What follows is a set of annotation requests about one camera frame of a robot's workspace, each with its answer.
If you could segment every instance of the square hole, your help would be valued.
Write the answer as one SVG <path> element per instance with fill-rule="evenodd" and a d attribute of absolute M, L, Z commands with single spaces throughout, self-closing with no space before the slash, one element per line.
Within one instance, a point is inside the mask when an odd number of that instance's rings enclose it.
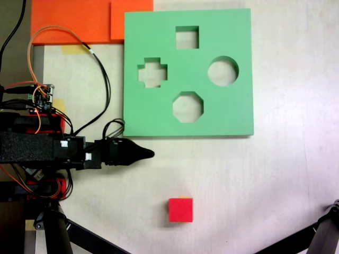
<path fill-rule="evenodd" d="M 176 49 L 198 49 L 199 27 L 177 26 L 175 28 Z"/>

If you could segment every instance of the yellow tape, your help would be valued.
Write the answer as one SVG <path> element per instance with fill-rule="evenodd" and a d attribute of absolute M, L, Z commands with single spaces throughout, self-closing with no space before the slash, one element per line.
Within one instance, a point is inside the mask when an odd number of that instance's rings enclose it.
<path fill-rule="evenodd" d="M 59 109 L 63 113 L 66 113 L 66 104 L 64 99 L 53 99 L 53 107 Z"/>
<path fill-rule="evenodd" d="M 90 54 L 88 49 L 82 44 L 79 44 L 79 45 L 61 45 L 61 51 L 64 55 Z"/>

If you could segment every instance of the cross-shaped hole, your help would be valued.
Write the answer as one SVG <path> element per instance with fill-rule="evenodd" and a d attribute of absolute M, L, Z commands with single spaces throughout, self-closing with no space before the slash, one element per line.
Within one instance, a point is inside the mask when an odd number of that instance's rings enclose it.
<path fill-rule="evenodd" d="M 138 65 L 139 81 L 145 83 L 146 88 L 157 88 L 161 82 L 167 80 L 167 65 L 162 65 L 160 58 L 145 58 L 144 65 Z"/>

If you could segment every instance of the circle hole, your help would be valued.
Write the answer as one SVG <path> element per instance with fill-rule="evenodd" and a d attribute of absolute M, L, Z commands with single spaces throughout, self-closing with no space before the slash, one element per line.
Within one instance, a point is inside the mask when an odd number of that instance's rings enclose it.
<path fill-rule="evenodd" d="M 217 57 L 207 71 L 210 80 L 218 86 L 229 86 L 239 76 L 239 67 L 231 57 Z"/>

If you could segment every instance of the tripod leg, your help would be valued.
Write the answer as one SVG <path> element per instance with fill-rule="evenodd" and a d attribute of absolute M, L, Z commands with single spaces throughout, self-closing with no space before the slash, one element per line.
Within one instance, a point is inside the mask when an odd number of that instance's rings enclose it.
<path fill-rule="evenodd" d="M 334 254 L 338 240 L 338 223 L 333 217 L 329 217 L 320 223 L 307 254 Z"/>
<path fill-rule="evenodd" d="M 43 218 L 43 225 L 48 254 L 73 254 L 65 219 L 61 214 L 47 212 Z"/>
<path fill-rule="evenodd" d="M 314 229 L 317 228 L 317 223 L 314 223 L 299 232 L 286 237 L 285 239 L 277 242 L 266 249 L 263 249 L 256 254 L 297 254 L 306 250 L 313 236 L 315 235 Z"/>

